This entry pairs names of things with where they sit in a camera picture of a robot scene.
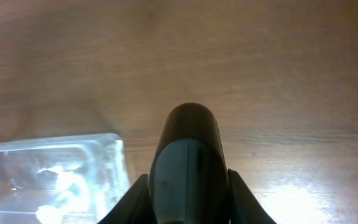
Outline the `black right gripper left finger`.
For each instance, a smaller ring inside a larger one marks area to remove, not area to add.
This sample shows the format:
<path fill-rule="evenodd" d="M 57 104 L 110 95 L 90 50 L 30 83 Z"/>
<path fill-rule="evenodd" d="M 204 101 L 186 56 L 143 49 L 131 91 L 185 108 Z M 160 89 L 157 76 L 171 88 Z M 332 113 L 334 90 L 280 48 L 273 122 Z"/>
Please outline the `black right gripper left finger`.
<path fill-rule="evenodd" d="M 142 174 L 99 224 L 153 224 L 148 175 Z"/>

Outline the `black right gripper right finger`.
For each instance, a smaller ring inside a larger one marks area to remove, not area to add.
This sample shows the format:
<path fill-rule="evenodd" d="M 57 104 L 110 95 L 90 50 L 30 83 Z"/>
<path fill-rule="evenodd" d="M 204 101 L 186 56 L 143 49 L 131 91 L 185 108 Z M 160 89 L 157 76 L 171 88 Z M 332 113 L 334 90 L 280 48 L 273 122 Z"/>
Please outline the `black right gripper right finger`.
<path fill-rule="evenodd" d="M 228 170 L 231 224 L 276 224 L 238 172 Z"/>

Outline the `dark bottle white cap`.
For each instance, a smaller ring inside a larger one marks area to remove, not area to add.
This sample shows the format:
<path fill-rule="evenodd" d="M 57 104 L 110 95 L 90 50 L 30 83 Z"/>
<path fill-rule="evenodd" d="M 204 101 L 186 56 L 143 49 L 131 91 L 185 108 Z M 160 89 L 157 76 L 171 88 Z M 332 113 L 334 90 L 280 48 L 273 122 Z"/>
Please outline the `dark bottle white cap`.
<path fill-rule="evenodd" d="M 157 223 L 228 223 L 228 174 L 217 122 L 184 103 L 165 122 L 149 175 Z"/>

